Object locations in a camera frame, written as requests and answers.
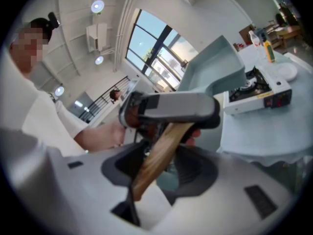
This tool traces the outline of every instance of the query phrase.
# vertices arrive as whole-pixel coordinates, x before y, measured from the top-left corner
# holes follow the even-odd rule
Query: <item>bottle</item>
[[[265,49],[265,52],[268,56],[268,61],[270,63],[274,63],[275,62],[275,56],[274,56],[274,51],[272,48],[272,44],[270,43],[269,40],[266,39],[266,36],[264,33],[261,34],[262,40],[263,40],[263,46]]]
[[[251,41],[254,45],[254,47],[256,48],[257,52],[258,52],[258,58],[261,59],[264,57],[264,53],[262,53],[262,46],[261,46],[261,42],[260,39],[254,34],[254,32],[251,30],[249,31],[250,34],[250,38]]]

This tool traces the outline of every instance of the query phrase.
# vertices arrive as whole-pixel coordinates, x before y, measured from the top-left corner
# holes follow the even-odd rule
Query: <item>black railing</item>
[[[114,104],[114,101],[110,98],[111,90],[124,91],[127,89],[129,78],[126,76],[122,80],[118,81],[101,96],[99,96],[86,110],[79,116],[79,118],[86,123],[89,123],[102,109]]]

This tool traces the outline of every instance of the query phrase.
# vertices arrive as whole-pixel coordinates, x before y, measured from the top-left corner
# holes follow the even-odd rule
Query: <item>white table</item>
[[[258,61],[253,46],[239,52],[246,71],[254,65],[290,62],[298,68],[290,82],[291,104],[281,108],[266,108],[237,115],[224,113],[221,147],[218,152],[237,155],[248,162],[270,166],[278,161],[294,163],[313,154],[313,75],[289,58],[275,52],[276,63]]]

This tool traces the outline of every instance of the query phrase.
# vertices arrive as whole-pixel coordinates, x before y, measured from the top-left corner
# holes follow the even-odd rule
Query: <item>window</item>
[[[134,24],[126,58],[156,87],[175,91],[184,76],[182,66],[198,52],[175,30],[141,10]]]

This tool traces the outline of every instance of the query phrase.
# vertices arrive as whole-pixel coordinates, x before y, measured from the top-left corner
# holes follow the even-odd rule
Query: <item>hand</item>
[[[119,122],[118,119],[116,119],[112,123],[112,137],[114,139],[115,144],[122,144],[125,138],[125,127]],[[186,145],[195,145],[195,139],[201,135],[200,130],[195,130],[191,137],[187,140]]]

